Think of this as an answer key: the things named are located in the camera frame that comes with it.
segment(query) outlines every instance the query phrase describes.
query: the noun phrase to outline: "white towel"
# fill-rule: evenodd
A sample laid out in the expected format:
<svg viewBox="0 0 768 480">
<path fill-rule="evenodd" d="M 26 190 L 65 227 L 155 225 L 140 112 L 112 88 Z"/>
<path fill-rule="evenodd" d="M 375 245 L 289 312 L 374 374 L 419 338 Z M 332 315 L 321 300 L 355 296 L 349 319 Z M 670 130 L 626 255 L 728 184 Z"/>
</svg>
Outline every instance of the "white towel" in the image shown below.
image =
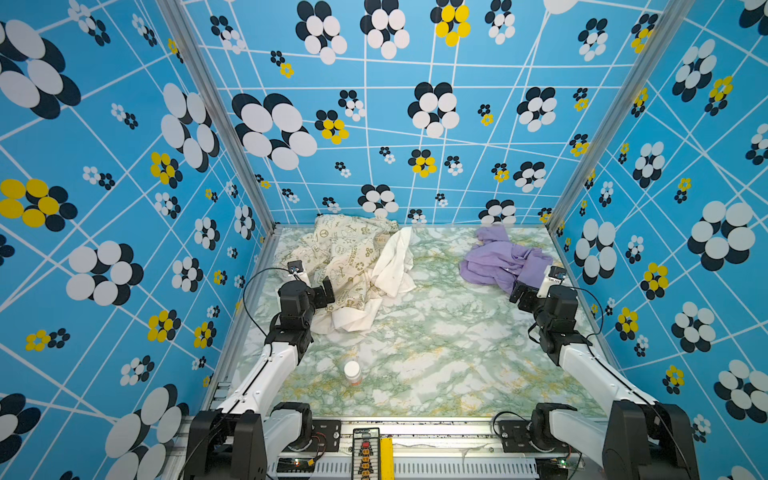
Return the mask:
<svg viewBox="0 0 768 480">
<path fill-rule="evenodd" d="M 383 296 L 395 297 L 415 288 L 406 272 L 413 267 L 411 227 L 379 218 L 322 215 L 315 231 L 281 264 L 302 260 L 307 279 L 318 284 L 327 275 L 336 302 L 315 313 L 311 330 L 328 334 L 336 329 L 369 330 Z"/>
</svg>

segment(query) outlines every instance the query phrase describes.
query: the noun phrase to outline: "marble tabletop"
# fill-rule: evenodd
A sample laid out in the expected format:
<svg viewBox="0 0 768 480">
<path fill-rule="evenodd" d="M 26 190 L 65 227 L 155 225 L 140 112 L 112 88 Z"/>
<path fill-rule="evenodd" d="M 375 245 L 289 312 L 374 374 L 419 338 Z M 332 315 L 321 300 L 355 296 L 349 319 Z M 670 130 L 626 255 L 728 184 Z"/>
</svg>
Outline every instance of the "marble tabletop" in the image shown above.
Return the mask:
<svg viewBox="0 0 768 480">
<path fill-rule="evenodd" d="M 368 332 L 314 334 L 314 343 L 275 398 L 306 402 L 315 416 L 529 416 L 537 402 L 562 402 L 586 416 L 604 416 L 584 388 L 528 339 L 530 313 L 509 303 L 497 286 L 464 281 L 458 262 L 477 244 L 477 227 L 415 228 L 411 245 L 415 290 L 385 299 Z M 313 227 L 283 228 L 275 258 L 283 258 Z M 560 264 L 544 228 L 508 228 L 511 241 L 540 247 Z M 253 313 L 265 329 L 279 309 L 276 273 L 266 279 Z M 579 307 L 579 330 L 592 332 Z M 245 339 L 234 384 L 263 347 L 255 327 Z M 362 367 L 351 386 L 342 371 Z"/>
</svg>

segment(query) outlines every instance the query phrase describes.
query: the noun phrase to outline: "purple shirt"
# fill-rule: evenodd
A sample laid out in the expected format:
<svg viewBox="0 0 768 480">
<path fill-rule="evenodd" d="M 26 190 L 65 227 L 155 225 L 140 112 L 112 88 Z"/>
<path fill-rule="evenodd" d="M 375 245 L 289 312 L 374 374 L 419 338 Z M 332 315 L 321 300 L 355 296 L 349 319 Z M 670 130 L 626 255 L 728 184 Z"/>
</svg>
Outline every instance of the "purple shirt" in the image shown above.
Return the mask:
<svg viewBox="0 0 768 480">
<path fill-rule="evenodd" d="M 464 280 L 478 285 L 497 283 L 506 293 L 512 293 L 516 280 L 534 288 L 541 286 L 552 257 L 540 248 L 510 242 L 501 225 L 478 228 L 477 235 L 483 244 L 473 247 L 458 265 Z"/>
</svg>

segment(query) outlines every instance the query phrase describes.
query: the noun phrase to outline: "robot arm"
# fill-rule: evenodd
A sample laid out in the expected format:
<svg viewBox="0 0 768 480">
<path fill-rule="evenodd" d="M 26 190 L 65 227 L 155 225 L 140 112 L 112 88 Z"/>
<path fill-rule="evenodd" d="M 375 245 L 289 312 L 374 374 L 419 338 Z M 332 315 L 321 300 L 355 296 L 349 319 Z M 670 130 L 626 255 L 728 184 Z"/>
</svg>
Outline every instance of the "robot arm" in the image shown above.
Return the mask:
<svg viewBox="0 0 768 480">
<path fill-rule="evenodd" d="M 690 420 L 676 405 L 659 403 L 602 359 L 576 329 L 576 292 L 561 285 L 565 270 L 547 266 L 541 287 L 518 283 L 510 296 L 533 314 L 541 349 L 570 373 L 608 417 L 598 424 L 558 403 L 539 403 L 531 439 L 541 450 L 566 442 L 604 468 L 609 480 L 698 480 Z"/>
<path fill-rule="evenodd" d="M 301 262 L 289 263 L 293 273 Z M 278 290 L 281 311 L 270 324 L 264 348 L 245 380 L 215 411 L 199 412 L 190 424 L 185 480 L 205 475 L 217 456 L 228 456 L 230 476 L 264 480 L 266 467 L 289 446 L 301 450 L 312 435 L 312 411 L 306 403 L 283 402 L 268 413 L 275 395 L 299 365 L 313 341 L 310 325 L 316 309 L 335 301 L 330 280 L 311 288 L 291 280 Z"/>
</svg>

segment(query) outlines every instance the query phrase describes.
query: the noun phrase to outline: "blue wall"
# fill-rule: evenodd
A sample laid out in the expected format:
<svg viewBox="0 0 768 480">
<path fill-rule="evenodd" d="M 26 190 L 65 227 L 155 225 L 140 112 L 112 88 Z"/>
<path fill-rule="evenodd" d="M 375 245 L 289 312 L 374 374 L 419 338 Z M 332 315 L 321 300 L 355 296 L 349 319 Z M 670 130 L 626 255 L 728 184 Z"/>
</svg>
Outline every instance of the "blue wall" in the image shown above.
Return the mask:
<svg viewBox="0 0 768 480">
<path fill-rule="evenodd" d="M 744 6 L 696 2 L 558 229 L 621 370 L 686 410 L 712 479 L 768 475 L 768 18 Z"/>
<path fill-rule="evenodd" d="M 263 236 L 234 229 L 252 203 L 154 2 L 86 6 L 6 2 L 0 17 L 6 480 L 154 477 Z"/>
<path fill-rule="evenodd" d="M 446 3 L 184 3 L 276 221 L 540 224 L 666 5 Z"/>
</svg>

